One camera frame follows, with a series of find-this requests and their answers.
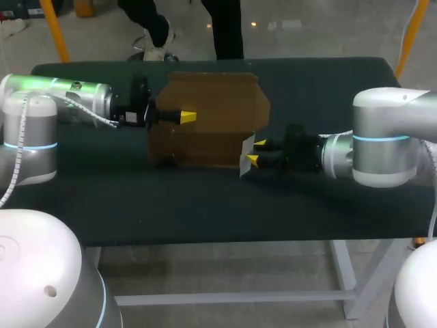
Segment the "white cable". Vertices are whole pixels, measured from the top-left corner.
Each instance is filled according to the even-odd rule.
[[[437,218],[437,156],[436,149],[433,149],[436,144],[422,141],[422,144],[425,146],[426,152],[429,155],[429,159],[431,160],[432,167],[434,169],[434,207],[432,209],[431,221],[429,222],[428,227],[428,242],[434,239],[434,227],[436,225]]]
[[[5,65],[6,74],[9,74],[10,71],[9,71],[8,61],[6,60],[5,51],[3,49],[3,22],[0,22],[0,51],[1,51],[1,56],[3,58],[3,64]]]
[[[410,16],[408,17],[407,21],[405,22],[404,30],[402,31],[401,46],[400,46],[400,48],[399,48],[399,53],[397,54],[396,65],[395,65],[395,67],[393,68],[394,70],[398,67],[399,62],[401,61],[402,48],[404,47],[405,35],[407,34],[407,30],[408,30],[408,27],[410,26],[410,23],[411,23],[412,17],[414,16],[414,13],[416,12],[417,7],[419,6],[419,1],[420,1],[420,0],[416,0],[416,4],[414,5],[414,7],[413,7],[413,9],[412,9],[412,12],[411,12]]]
[[[35,93],[33,92],[27,93],[25,95],[23,105],[21,107],[20,132],[18,133],[18,143],[16,149],[14,173],[12,174],[12,179],[11,182],[9,183],[8,189],[6,190],[3,197],[0,199],[0,208],[3,207],[3,205],[7,202],[7,200],[11,196],[18,180],[18,174],[20,173],[20,167],[21,167],[21,157],[23,156],[23,145],[25,142],[26,115],[27,115],[27,110],[29,108],[30,98],[32,98],[32,96],[35,96]]]
[[[79,108],[80,110],[84,111],[86,114],[90,115],[91,117],[95,118],[98,121],[101,121],[103,124],[106,124],[112,128],[118,128],[118,122],[117,121],[110,121],[107,120],[106,118],[102,118],[101,116],[93,113],[92,111],[90,111],[88,108],[86,108],[85,106],[79,104],[77,101],[74,101],[70,98],[64,97],[64,96],[59,96],[59,95],[54,95],[54,94],[50,94],[50,96],[61,99],[63,101],[65,101],[66,103],[69,103],[77,108]]]
[[[352,130],[346,131],[346,132],[341,132],[341,133],[333,133],[332,135],[351,135],[352,134]],[[319,135],[319,137],[322,138],[327,138],[330,137],[331,135]]]

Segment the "white sneaker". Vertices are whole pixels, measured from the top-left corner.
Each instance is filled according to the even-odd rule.
[[[144,58],[143,58],[145,62],[164,60],[167,47],[173,42],[173,39],[175,38],[175,34],[173,32],[173,29],[171,28],[170,22],[169,21],[167,22],[169,23],[169,35],[167,36],[167,41],[165,41],[165,44],[160,48],[154,46],[153,44],[151,47],[147,46],[144,51]]]
[[[8,36],[17,34],[26,28],[26,23],[23,19],[4,20],[1,22],[1,36],[6,39]]]

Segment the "white paper label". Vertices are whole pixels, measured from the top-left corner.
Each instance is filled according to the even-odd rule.
[[[253,133],[249,138],[243,141],[240,155],[240,177],[251,170],[252,163],[251,160],[246,157],[246,155],[252,153],[254,143],[255,133]]]
[[[126,122],[137,123],[137,113],[126,112]]]
[[[44,11],[41,8],[29,9],[28,12],[29,12],[29,15],[40,15],[40,14],[44,13]]]

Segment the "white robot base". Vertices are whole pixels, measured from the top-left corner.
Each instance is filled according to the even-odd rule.
[[[0,231],[0,327],[123,327],[97,268],[60,220],[1,210]]]

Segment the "orange pole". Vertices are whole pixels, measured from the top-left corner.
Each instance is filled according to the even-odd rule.
[[[400,78],[402,72],[404,71],[405,63],[407,62],[408,56],[410,54],[411,47],[416,38],[416,33],[421,26],[423,16],[425,15],[426,8],[428,6],[429,0],[419,0],[416,12],[411,18],[410,24],[407,28],[407,32],[404,38],[404,43],[402,44],[401,57],[395,69],[395,76]]]
[[[46,17],[48,27],[50,28],[50,32],[52,33],[53,41],[55,42],[57,53],[59,58],[61,58],[61,62],[69,63],[70,56],[68,54],[67,46],[64,41],[64,37],[62,36],[61,27],[59,27],[59,23],[57,22],[55,10],[53,9],[53,4],[51,0],[40,0],[42,10],[44,11],[44,15]]]

